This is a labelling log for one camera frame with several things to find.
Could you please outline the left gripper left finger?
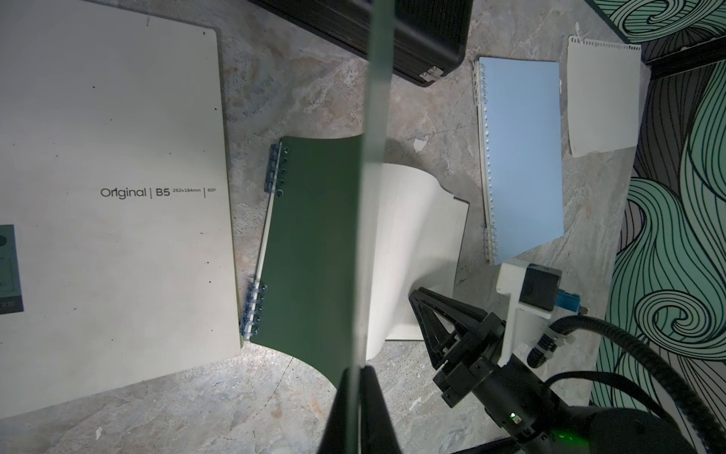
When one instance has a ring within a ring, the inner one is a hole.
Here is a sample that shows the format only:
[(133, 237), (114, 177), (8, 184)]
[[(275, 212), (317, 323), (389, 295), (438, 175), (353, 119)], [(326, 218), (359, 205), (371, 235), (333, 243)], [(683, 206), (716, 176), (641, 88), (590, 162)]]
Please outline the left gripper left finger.
[(346, 369), (340, 379), (319, 453), (355, 454), (358, 452), (359, 370)]

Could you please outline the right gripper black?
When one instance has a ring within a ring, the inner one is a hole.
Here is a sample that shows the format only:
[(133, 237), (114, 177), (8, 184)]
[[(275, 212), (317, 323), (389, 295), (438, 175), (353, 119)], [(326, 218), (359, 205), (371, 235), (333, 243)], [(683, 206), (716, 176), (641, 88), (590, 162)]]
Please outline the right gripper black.
[(569, 446), (553, 431), (557, 399), (542, 396), (542, 380), (510, 358), (499, 366), (505, 323), (476, 306), (419, 288), (410, 306), (437, 371), (434, 383), (442, 399), (454, 408), (472, 395), (507, 436), (486, 442), (468, 453), (568, 453)]

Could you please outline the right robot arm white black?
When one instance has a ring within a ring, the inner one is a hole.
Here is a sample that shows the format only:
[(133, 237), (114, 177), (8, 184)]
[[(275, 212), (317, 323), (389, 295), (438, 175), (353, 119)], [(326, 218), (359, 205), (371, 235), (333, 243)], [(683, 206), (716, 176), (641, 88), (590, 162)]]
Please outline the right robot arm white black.
[(455, 407), (474, 395), (507, 435), (474, 453), (692, 453), (672, 418), (642, 392), (645, 410), (573, 407), (517, 357), (504, 359), (506, 324), (493, 313), (429, 289), (410, 304), (437, 374)]

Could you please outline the dark green spiral notebook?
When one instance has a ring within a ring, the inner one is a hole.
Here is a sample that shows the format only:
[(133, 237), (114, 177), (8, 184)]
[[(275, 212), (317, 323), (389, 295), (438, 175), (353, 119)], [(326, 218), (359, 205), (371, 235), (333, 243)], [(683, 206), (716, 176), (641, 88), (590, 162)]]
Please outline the dark green spiral notebook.
[(333, 383), (388, 341), (421, 342), (438, 325), (412, 291), (453, 291), (467, 202), (430, 173), (388, 164), (395, 5), (364, 6), (369, 74), (363, 131), (285, 136), (270, 149), (268, 213), (240, 331)]

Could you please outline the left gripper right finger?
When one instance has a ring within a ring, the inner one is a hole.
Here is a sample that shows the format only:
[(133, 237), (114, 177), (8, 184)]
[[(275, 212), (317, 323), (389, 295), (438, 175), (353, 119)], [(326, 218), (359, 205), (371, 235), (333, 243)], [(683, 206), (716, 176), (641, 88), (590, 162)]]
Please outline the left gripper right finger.
[(372, 366), (360, 373), (360, 418), (361, 453), (402, 453)]

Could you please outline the torn lined paper page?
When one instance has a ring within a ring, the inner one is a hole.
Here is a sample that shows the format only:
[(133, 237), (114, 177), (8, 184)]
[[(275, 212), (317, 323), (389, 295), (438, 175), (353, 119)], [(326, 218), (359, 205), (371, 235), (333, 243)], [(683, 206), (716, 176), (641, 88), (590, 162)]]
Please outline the torn lined paper page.
[(637, 144), (641, 47), (568, 38), (567, 116), (575, 157)]

